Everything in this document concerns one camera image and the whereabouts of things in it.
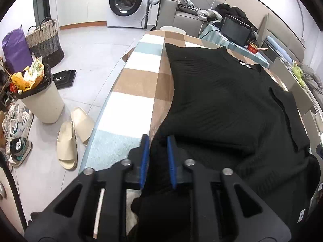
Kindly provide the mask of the black knit sweater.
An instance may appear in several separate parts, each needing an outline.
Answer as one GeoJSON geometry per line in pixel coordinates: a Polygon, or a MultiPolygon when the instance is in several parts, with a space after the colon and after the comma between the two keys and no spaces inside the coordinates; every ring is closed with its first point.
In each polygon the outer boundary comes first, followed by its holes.
{"type": "Polygon", "coordinates": [[[151,144],[147,180],[133,211],[132,241],[190,241],[189,190],[173,188],[167,137],[206,168],[231,168],[290,228],[303,231],[320,166],[293,94],[260,65],[243,65],[226,48],[166,44],[174,78],[170,110],[151,144]]]}

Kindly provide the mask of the white grey clothes on sofa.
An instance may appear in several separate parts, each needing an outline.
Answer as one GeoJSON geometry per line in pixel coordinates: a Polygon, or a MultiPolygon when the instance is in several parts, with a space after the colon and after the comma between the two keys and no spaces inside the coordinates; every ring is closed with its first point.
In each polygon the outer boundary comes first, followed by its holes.
{"type": "MultiPolygon", "coordinates": [[[[149,0],[149,4],[156,5],[163,0],[149,0]]],[[[200,9],[191,0],[172,0],[177,2],[177,7],[186,13],[196,15],[202,21],[222,21],[223,16],[213,9],[200,9]]]]}

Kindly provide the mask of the black clothes pile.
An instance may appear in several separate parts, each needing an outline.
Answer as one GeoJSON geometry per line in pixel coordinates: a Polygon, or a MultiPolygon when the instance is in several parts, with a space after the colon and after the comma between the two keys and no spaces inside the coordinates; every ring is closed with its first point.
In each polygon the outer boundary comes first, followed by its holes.
{"type": "Polygon", "coordinates": [[[229,4],[222,3],[215,7],[215,11],[217,11],[223,17],[223,19],[227,15],[231,15],[234,18],[250,26],[255,32],[258,31],[255,25],[248,19],[246,13],[238,7],[231,7],[229,4]]]}

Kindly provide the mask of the cream slipper near shoes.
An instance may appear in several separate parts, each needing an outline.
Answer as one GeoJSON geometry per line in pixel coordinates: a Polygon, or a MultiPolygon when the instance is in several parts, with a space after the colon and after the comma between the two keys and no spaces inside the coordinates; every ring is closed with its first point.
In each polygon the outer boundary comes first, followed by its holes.
{"type": "Polygon", "coordinates": [[[65,121],[60,127],[56,140],[58,162],[66,170],[73,170],[77,165],[77,144],[72,121],[65,121]]]}

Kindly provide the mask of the cream trash bin black liner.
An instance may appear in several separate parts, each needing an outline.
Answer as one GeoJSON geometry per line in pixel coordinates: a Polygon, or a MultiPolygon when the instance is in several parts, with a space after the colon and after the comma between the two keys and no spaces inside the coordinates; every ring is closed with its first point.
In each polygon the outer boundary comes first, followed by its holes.
{"type": "Polygon", "coordinates": [[[42,81],[34,89],[21,94],[12,92],[12,96],[20,99],[42,123],[53,124],[63,111],[64,101],[54,83],[50,65],[44,64],[44,71],[42,81]]]}

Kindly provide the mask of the yellow-green cloth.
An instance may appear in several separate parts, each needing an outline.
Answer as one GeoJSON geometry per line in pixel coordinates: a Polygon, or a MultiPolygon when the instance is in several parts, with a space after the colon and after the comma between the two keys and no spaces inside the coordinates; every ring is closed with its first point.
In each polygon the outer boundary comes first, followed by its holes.
{"type": "Polygon", "coordinates": [[[302,69],[298,66],[298,64],[297,64],[297,62],[296,62],[296,61],[294,61],[294,62],[292,63],[292,72],[293,72],[294,76],[297,78],[297,80],[298,80],[299,84],[300,84],[303,88],[305,88],[305,82],[303,81],[303,76],[304,76],[304,74],[303,74],[302,69]]]}

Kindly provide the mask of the red instant noodle bowl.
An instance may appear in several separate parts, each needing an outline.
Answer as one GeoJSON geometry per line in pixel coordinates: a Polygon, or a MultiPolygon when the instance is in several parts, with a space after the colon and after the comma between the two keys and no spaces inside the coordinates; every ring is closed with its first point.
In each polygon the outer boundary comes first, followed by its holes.
{"type": "Polygon", "coordinates": [[[248,51],[250,51],[253,54],[257,54],[259,52],[258,46],[256,46],[254,43],[249,42],[247,46],[248,51]]]}

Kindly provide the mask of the wooden shoe rack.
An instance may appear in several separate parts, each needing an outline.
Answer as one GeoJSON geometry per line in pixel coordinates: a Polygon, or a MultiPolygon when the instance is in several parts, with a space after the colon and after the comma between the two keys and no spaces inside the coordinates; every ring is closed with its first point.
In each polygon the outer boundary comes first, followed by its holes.
{"type": "Polygon", "coordinates": [[[3,57],[1,57],[1,111],[4,113],[7,113],[11,107],[11,105],[14,103],[14,98],[12,96],[12,93],[10,91],[10,74],[5,68],[5,64],[3,61],[3,57]]]}

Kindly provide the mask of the purple bag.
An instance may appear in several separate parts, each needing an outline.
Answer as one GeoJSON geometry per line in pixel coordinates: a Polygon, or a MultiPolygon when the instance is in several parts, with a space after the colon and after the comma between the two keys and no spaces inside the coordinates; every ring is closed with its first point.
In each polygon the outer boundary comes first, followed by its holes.
{"type": "Polygon", "coordinates": [[[11,74],[21,72],[31,65],[32,56],[22,26],[3,38],[2,49],[11,74]]]}

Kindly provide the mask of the woven black-beige laundry basket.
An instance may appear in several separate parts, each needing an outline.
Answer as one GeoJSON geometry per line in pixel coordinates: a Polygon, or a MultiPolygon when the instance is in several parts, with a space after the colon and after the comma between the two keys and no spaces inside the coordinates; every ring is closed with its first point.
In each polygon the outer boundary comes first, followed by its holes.
{"type": "Polygon", "coordinates": [[[51,17],[44,18],[38,27],[31,26],[25,38],[31,54],[41,57],[51,68],[63,60],[65,54],[60,45],[58,24],[51,17]]]}

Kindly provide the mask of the black laptop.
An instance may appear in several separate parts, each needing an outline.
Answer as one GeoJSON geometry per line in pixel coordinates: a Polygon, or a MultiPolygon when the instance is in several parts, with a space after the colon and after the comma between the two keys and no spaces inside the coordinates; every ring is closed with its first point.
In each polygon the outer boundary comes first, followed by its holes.
{"type": "Polygon", "coordinates": [[[221,33],[231,42],[245,46],[252,34],[252,28],[231,15],[226,15],[222,20],[221,33]]]}

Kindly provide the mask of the teal plaid side table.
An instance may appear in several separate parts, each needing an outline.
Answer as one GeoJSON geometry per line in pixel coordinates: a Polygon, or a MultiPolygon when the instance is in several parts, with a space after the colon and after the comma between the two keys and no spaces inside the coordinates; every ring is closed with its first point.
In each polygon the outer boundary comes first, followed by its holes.
{"type": "Polygon", "coordinates": [[[269,62],[265,59],[264,56],[262,56],[260,52],[253,54],[247,49],[246,46],[239,46],[234,42],[231,42],[220,32],[219,28],[212,24],[208,24],[204,28],[204,30],[201,31],[201,33],[199,34],[199,38],[217,44],[219,46],[225,46],[227,49],[233,52],[237,52],[238,54],[245,56],[246,58],[254,61],[255,63],[262,65],[263,67],[269,68],[269,62]]]}

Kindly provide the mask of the white round stool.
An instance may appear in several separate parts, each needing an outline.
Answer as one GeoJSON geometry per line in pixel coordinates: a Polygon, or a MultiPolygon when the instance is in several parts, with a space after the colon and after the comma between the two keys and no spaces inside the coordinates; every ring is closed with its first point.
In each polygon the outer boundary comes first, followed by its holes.
{"type": "Polygon", "coordinates": [[[180,29],[180,28],[174,27],[174,26],[162,26],[160,28],[160,30],[165,31],[165,32],[173,32],[173,33],[179,33],[179,34],[186,35],[186,32],[183,29],[180,29]]]}

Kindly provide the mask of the grey sofa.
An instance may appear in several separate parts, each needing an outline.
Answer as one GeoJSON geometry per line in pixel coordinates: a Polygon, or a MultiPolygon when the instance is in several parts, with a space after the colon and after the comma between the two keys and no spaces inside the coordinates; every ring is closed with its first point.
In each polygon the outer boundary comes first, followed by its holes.
{"type": "Polygon", "coordinates": [[[174,26],[182,29],[189,36],[199,37],[207,25],[198,16],[180,11],[176,1],[162,0],[160,2],[157,29],[163,26],[174,26]]]}

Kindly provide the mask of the white front-load washing machine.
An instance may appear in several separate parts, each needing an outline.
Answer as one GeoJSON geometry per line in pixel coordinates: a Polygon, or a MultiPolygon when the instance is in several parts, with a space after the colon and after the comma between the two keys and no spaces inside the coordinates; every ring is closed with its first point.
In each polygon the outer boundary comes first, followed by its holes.
{"type": "Polygon", "coordinates": [[[147,26],[149,0],[107,0],[107,27],[147,26]]]}

